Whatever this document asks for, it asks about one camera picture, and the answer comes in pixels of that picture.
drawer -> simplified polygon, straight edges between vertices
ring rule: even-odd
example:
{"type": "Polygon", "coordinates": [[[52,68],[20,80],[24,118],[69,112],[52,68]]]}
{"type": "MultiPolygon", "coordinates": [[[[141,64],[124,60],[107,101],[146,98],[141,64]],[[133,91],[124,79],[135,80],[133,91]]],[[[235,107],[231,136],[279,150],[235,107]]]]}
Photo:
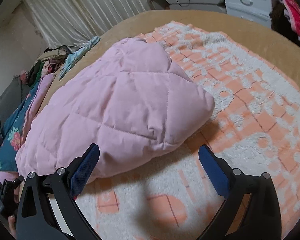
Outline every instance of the drawer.
{"type": "Polygon", "coordinates": [[[249,11],[242,11],[241,9],[236,9],[236,8],[227,8],[227,14],[239,17],[241,19],[259,23],[259,24],[271,29],[271,19],[270,18],[254,14],[249,11]]]}
{"type": "Polygon", "coordinates": [[[272,12],[271,0],[225,0],[226,7],[237,7],[243,10],[255,11],[269,17],[272,12]]]}

light blue cloth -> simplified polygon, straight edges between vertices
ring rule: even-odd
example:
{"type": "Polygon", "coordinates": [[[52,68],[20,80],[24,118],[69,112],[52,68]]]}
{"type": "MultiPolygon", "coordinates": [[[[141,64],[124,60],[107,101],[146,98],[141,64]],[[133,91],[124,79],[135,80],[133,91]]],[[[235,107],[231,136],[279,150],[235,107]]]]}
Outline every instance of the light blue cloth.
{"type": "Polygon", "coordinates": [[[93,37],[89,43],[82,47],[81,49],[77,50],[75,53],[70,54],[65,62],[65,65],[61,69],[61,73],[59,75],[59,81],[65,76],[65,74],[73,68],[73,66],[80,60],[82,57],[98,42],[100,41],[99,36],[93,37]]]}

curtain fold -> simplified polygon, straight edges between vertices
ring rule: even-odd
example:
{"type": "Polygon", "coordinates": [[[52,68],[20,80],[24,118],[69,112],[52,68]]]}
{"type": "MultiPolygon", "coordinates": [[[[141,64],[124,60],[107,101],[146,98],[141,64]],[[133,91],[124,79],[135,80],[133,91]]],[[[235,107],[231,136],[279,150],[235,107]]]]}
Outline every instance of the curtain fold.
{"type": "Polygon", "coordinates": [[[114,25],[150,10],[149,0],[23,0],[50,48],[84,46],[114,25]]]}

folded comforter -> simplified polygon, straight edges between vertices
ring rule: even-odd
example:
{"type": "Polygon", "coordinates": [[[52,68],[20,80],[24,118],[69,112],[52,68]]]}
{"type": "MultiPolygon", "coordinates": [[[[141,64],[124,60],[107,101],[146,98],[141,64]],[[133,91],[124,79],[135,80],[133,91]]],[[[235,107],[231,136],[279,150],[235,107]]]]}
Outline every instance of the folded comforter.
{"type": "Polygon", "coordinates": [[[113,176],[175,150],[213,108],[159,43],[126,38],[55,92],[16,155],[18,171],[53,173],[96,143],[88,182],[113,176]]]}

gray fabric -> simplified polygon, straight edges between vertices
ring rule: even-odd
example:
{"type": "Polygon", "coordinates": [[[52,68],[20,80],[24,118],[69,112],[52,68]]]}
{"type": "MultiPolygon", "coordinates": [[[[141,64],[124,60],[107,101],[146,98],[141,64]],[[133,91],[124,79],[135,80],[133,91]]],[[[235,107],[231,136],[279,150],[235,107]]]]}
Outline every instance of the gray fabric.
{"type": "Polygon", "coordinates": [[[0,120],[2,125],[22,103],[29,91],[30,87],[23,85],[19,77],[13,78],[10,85],[0,96],[0,120]]]}

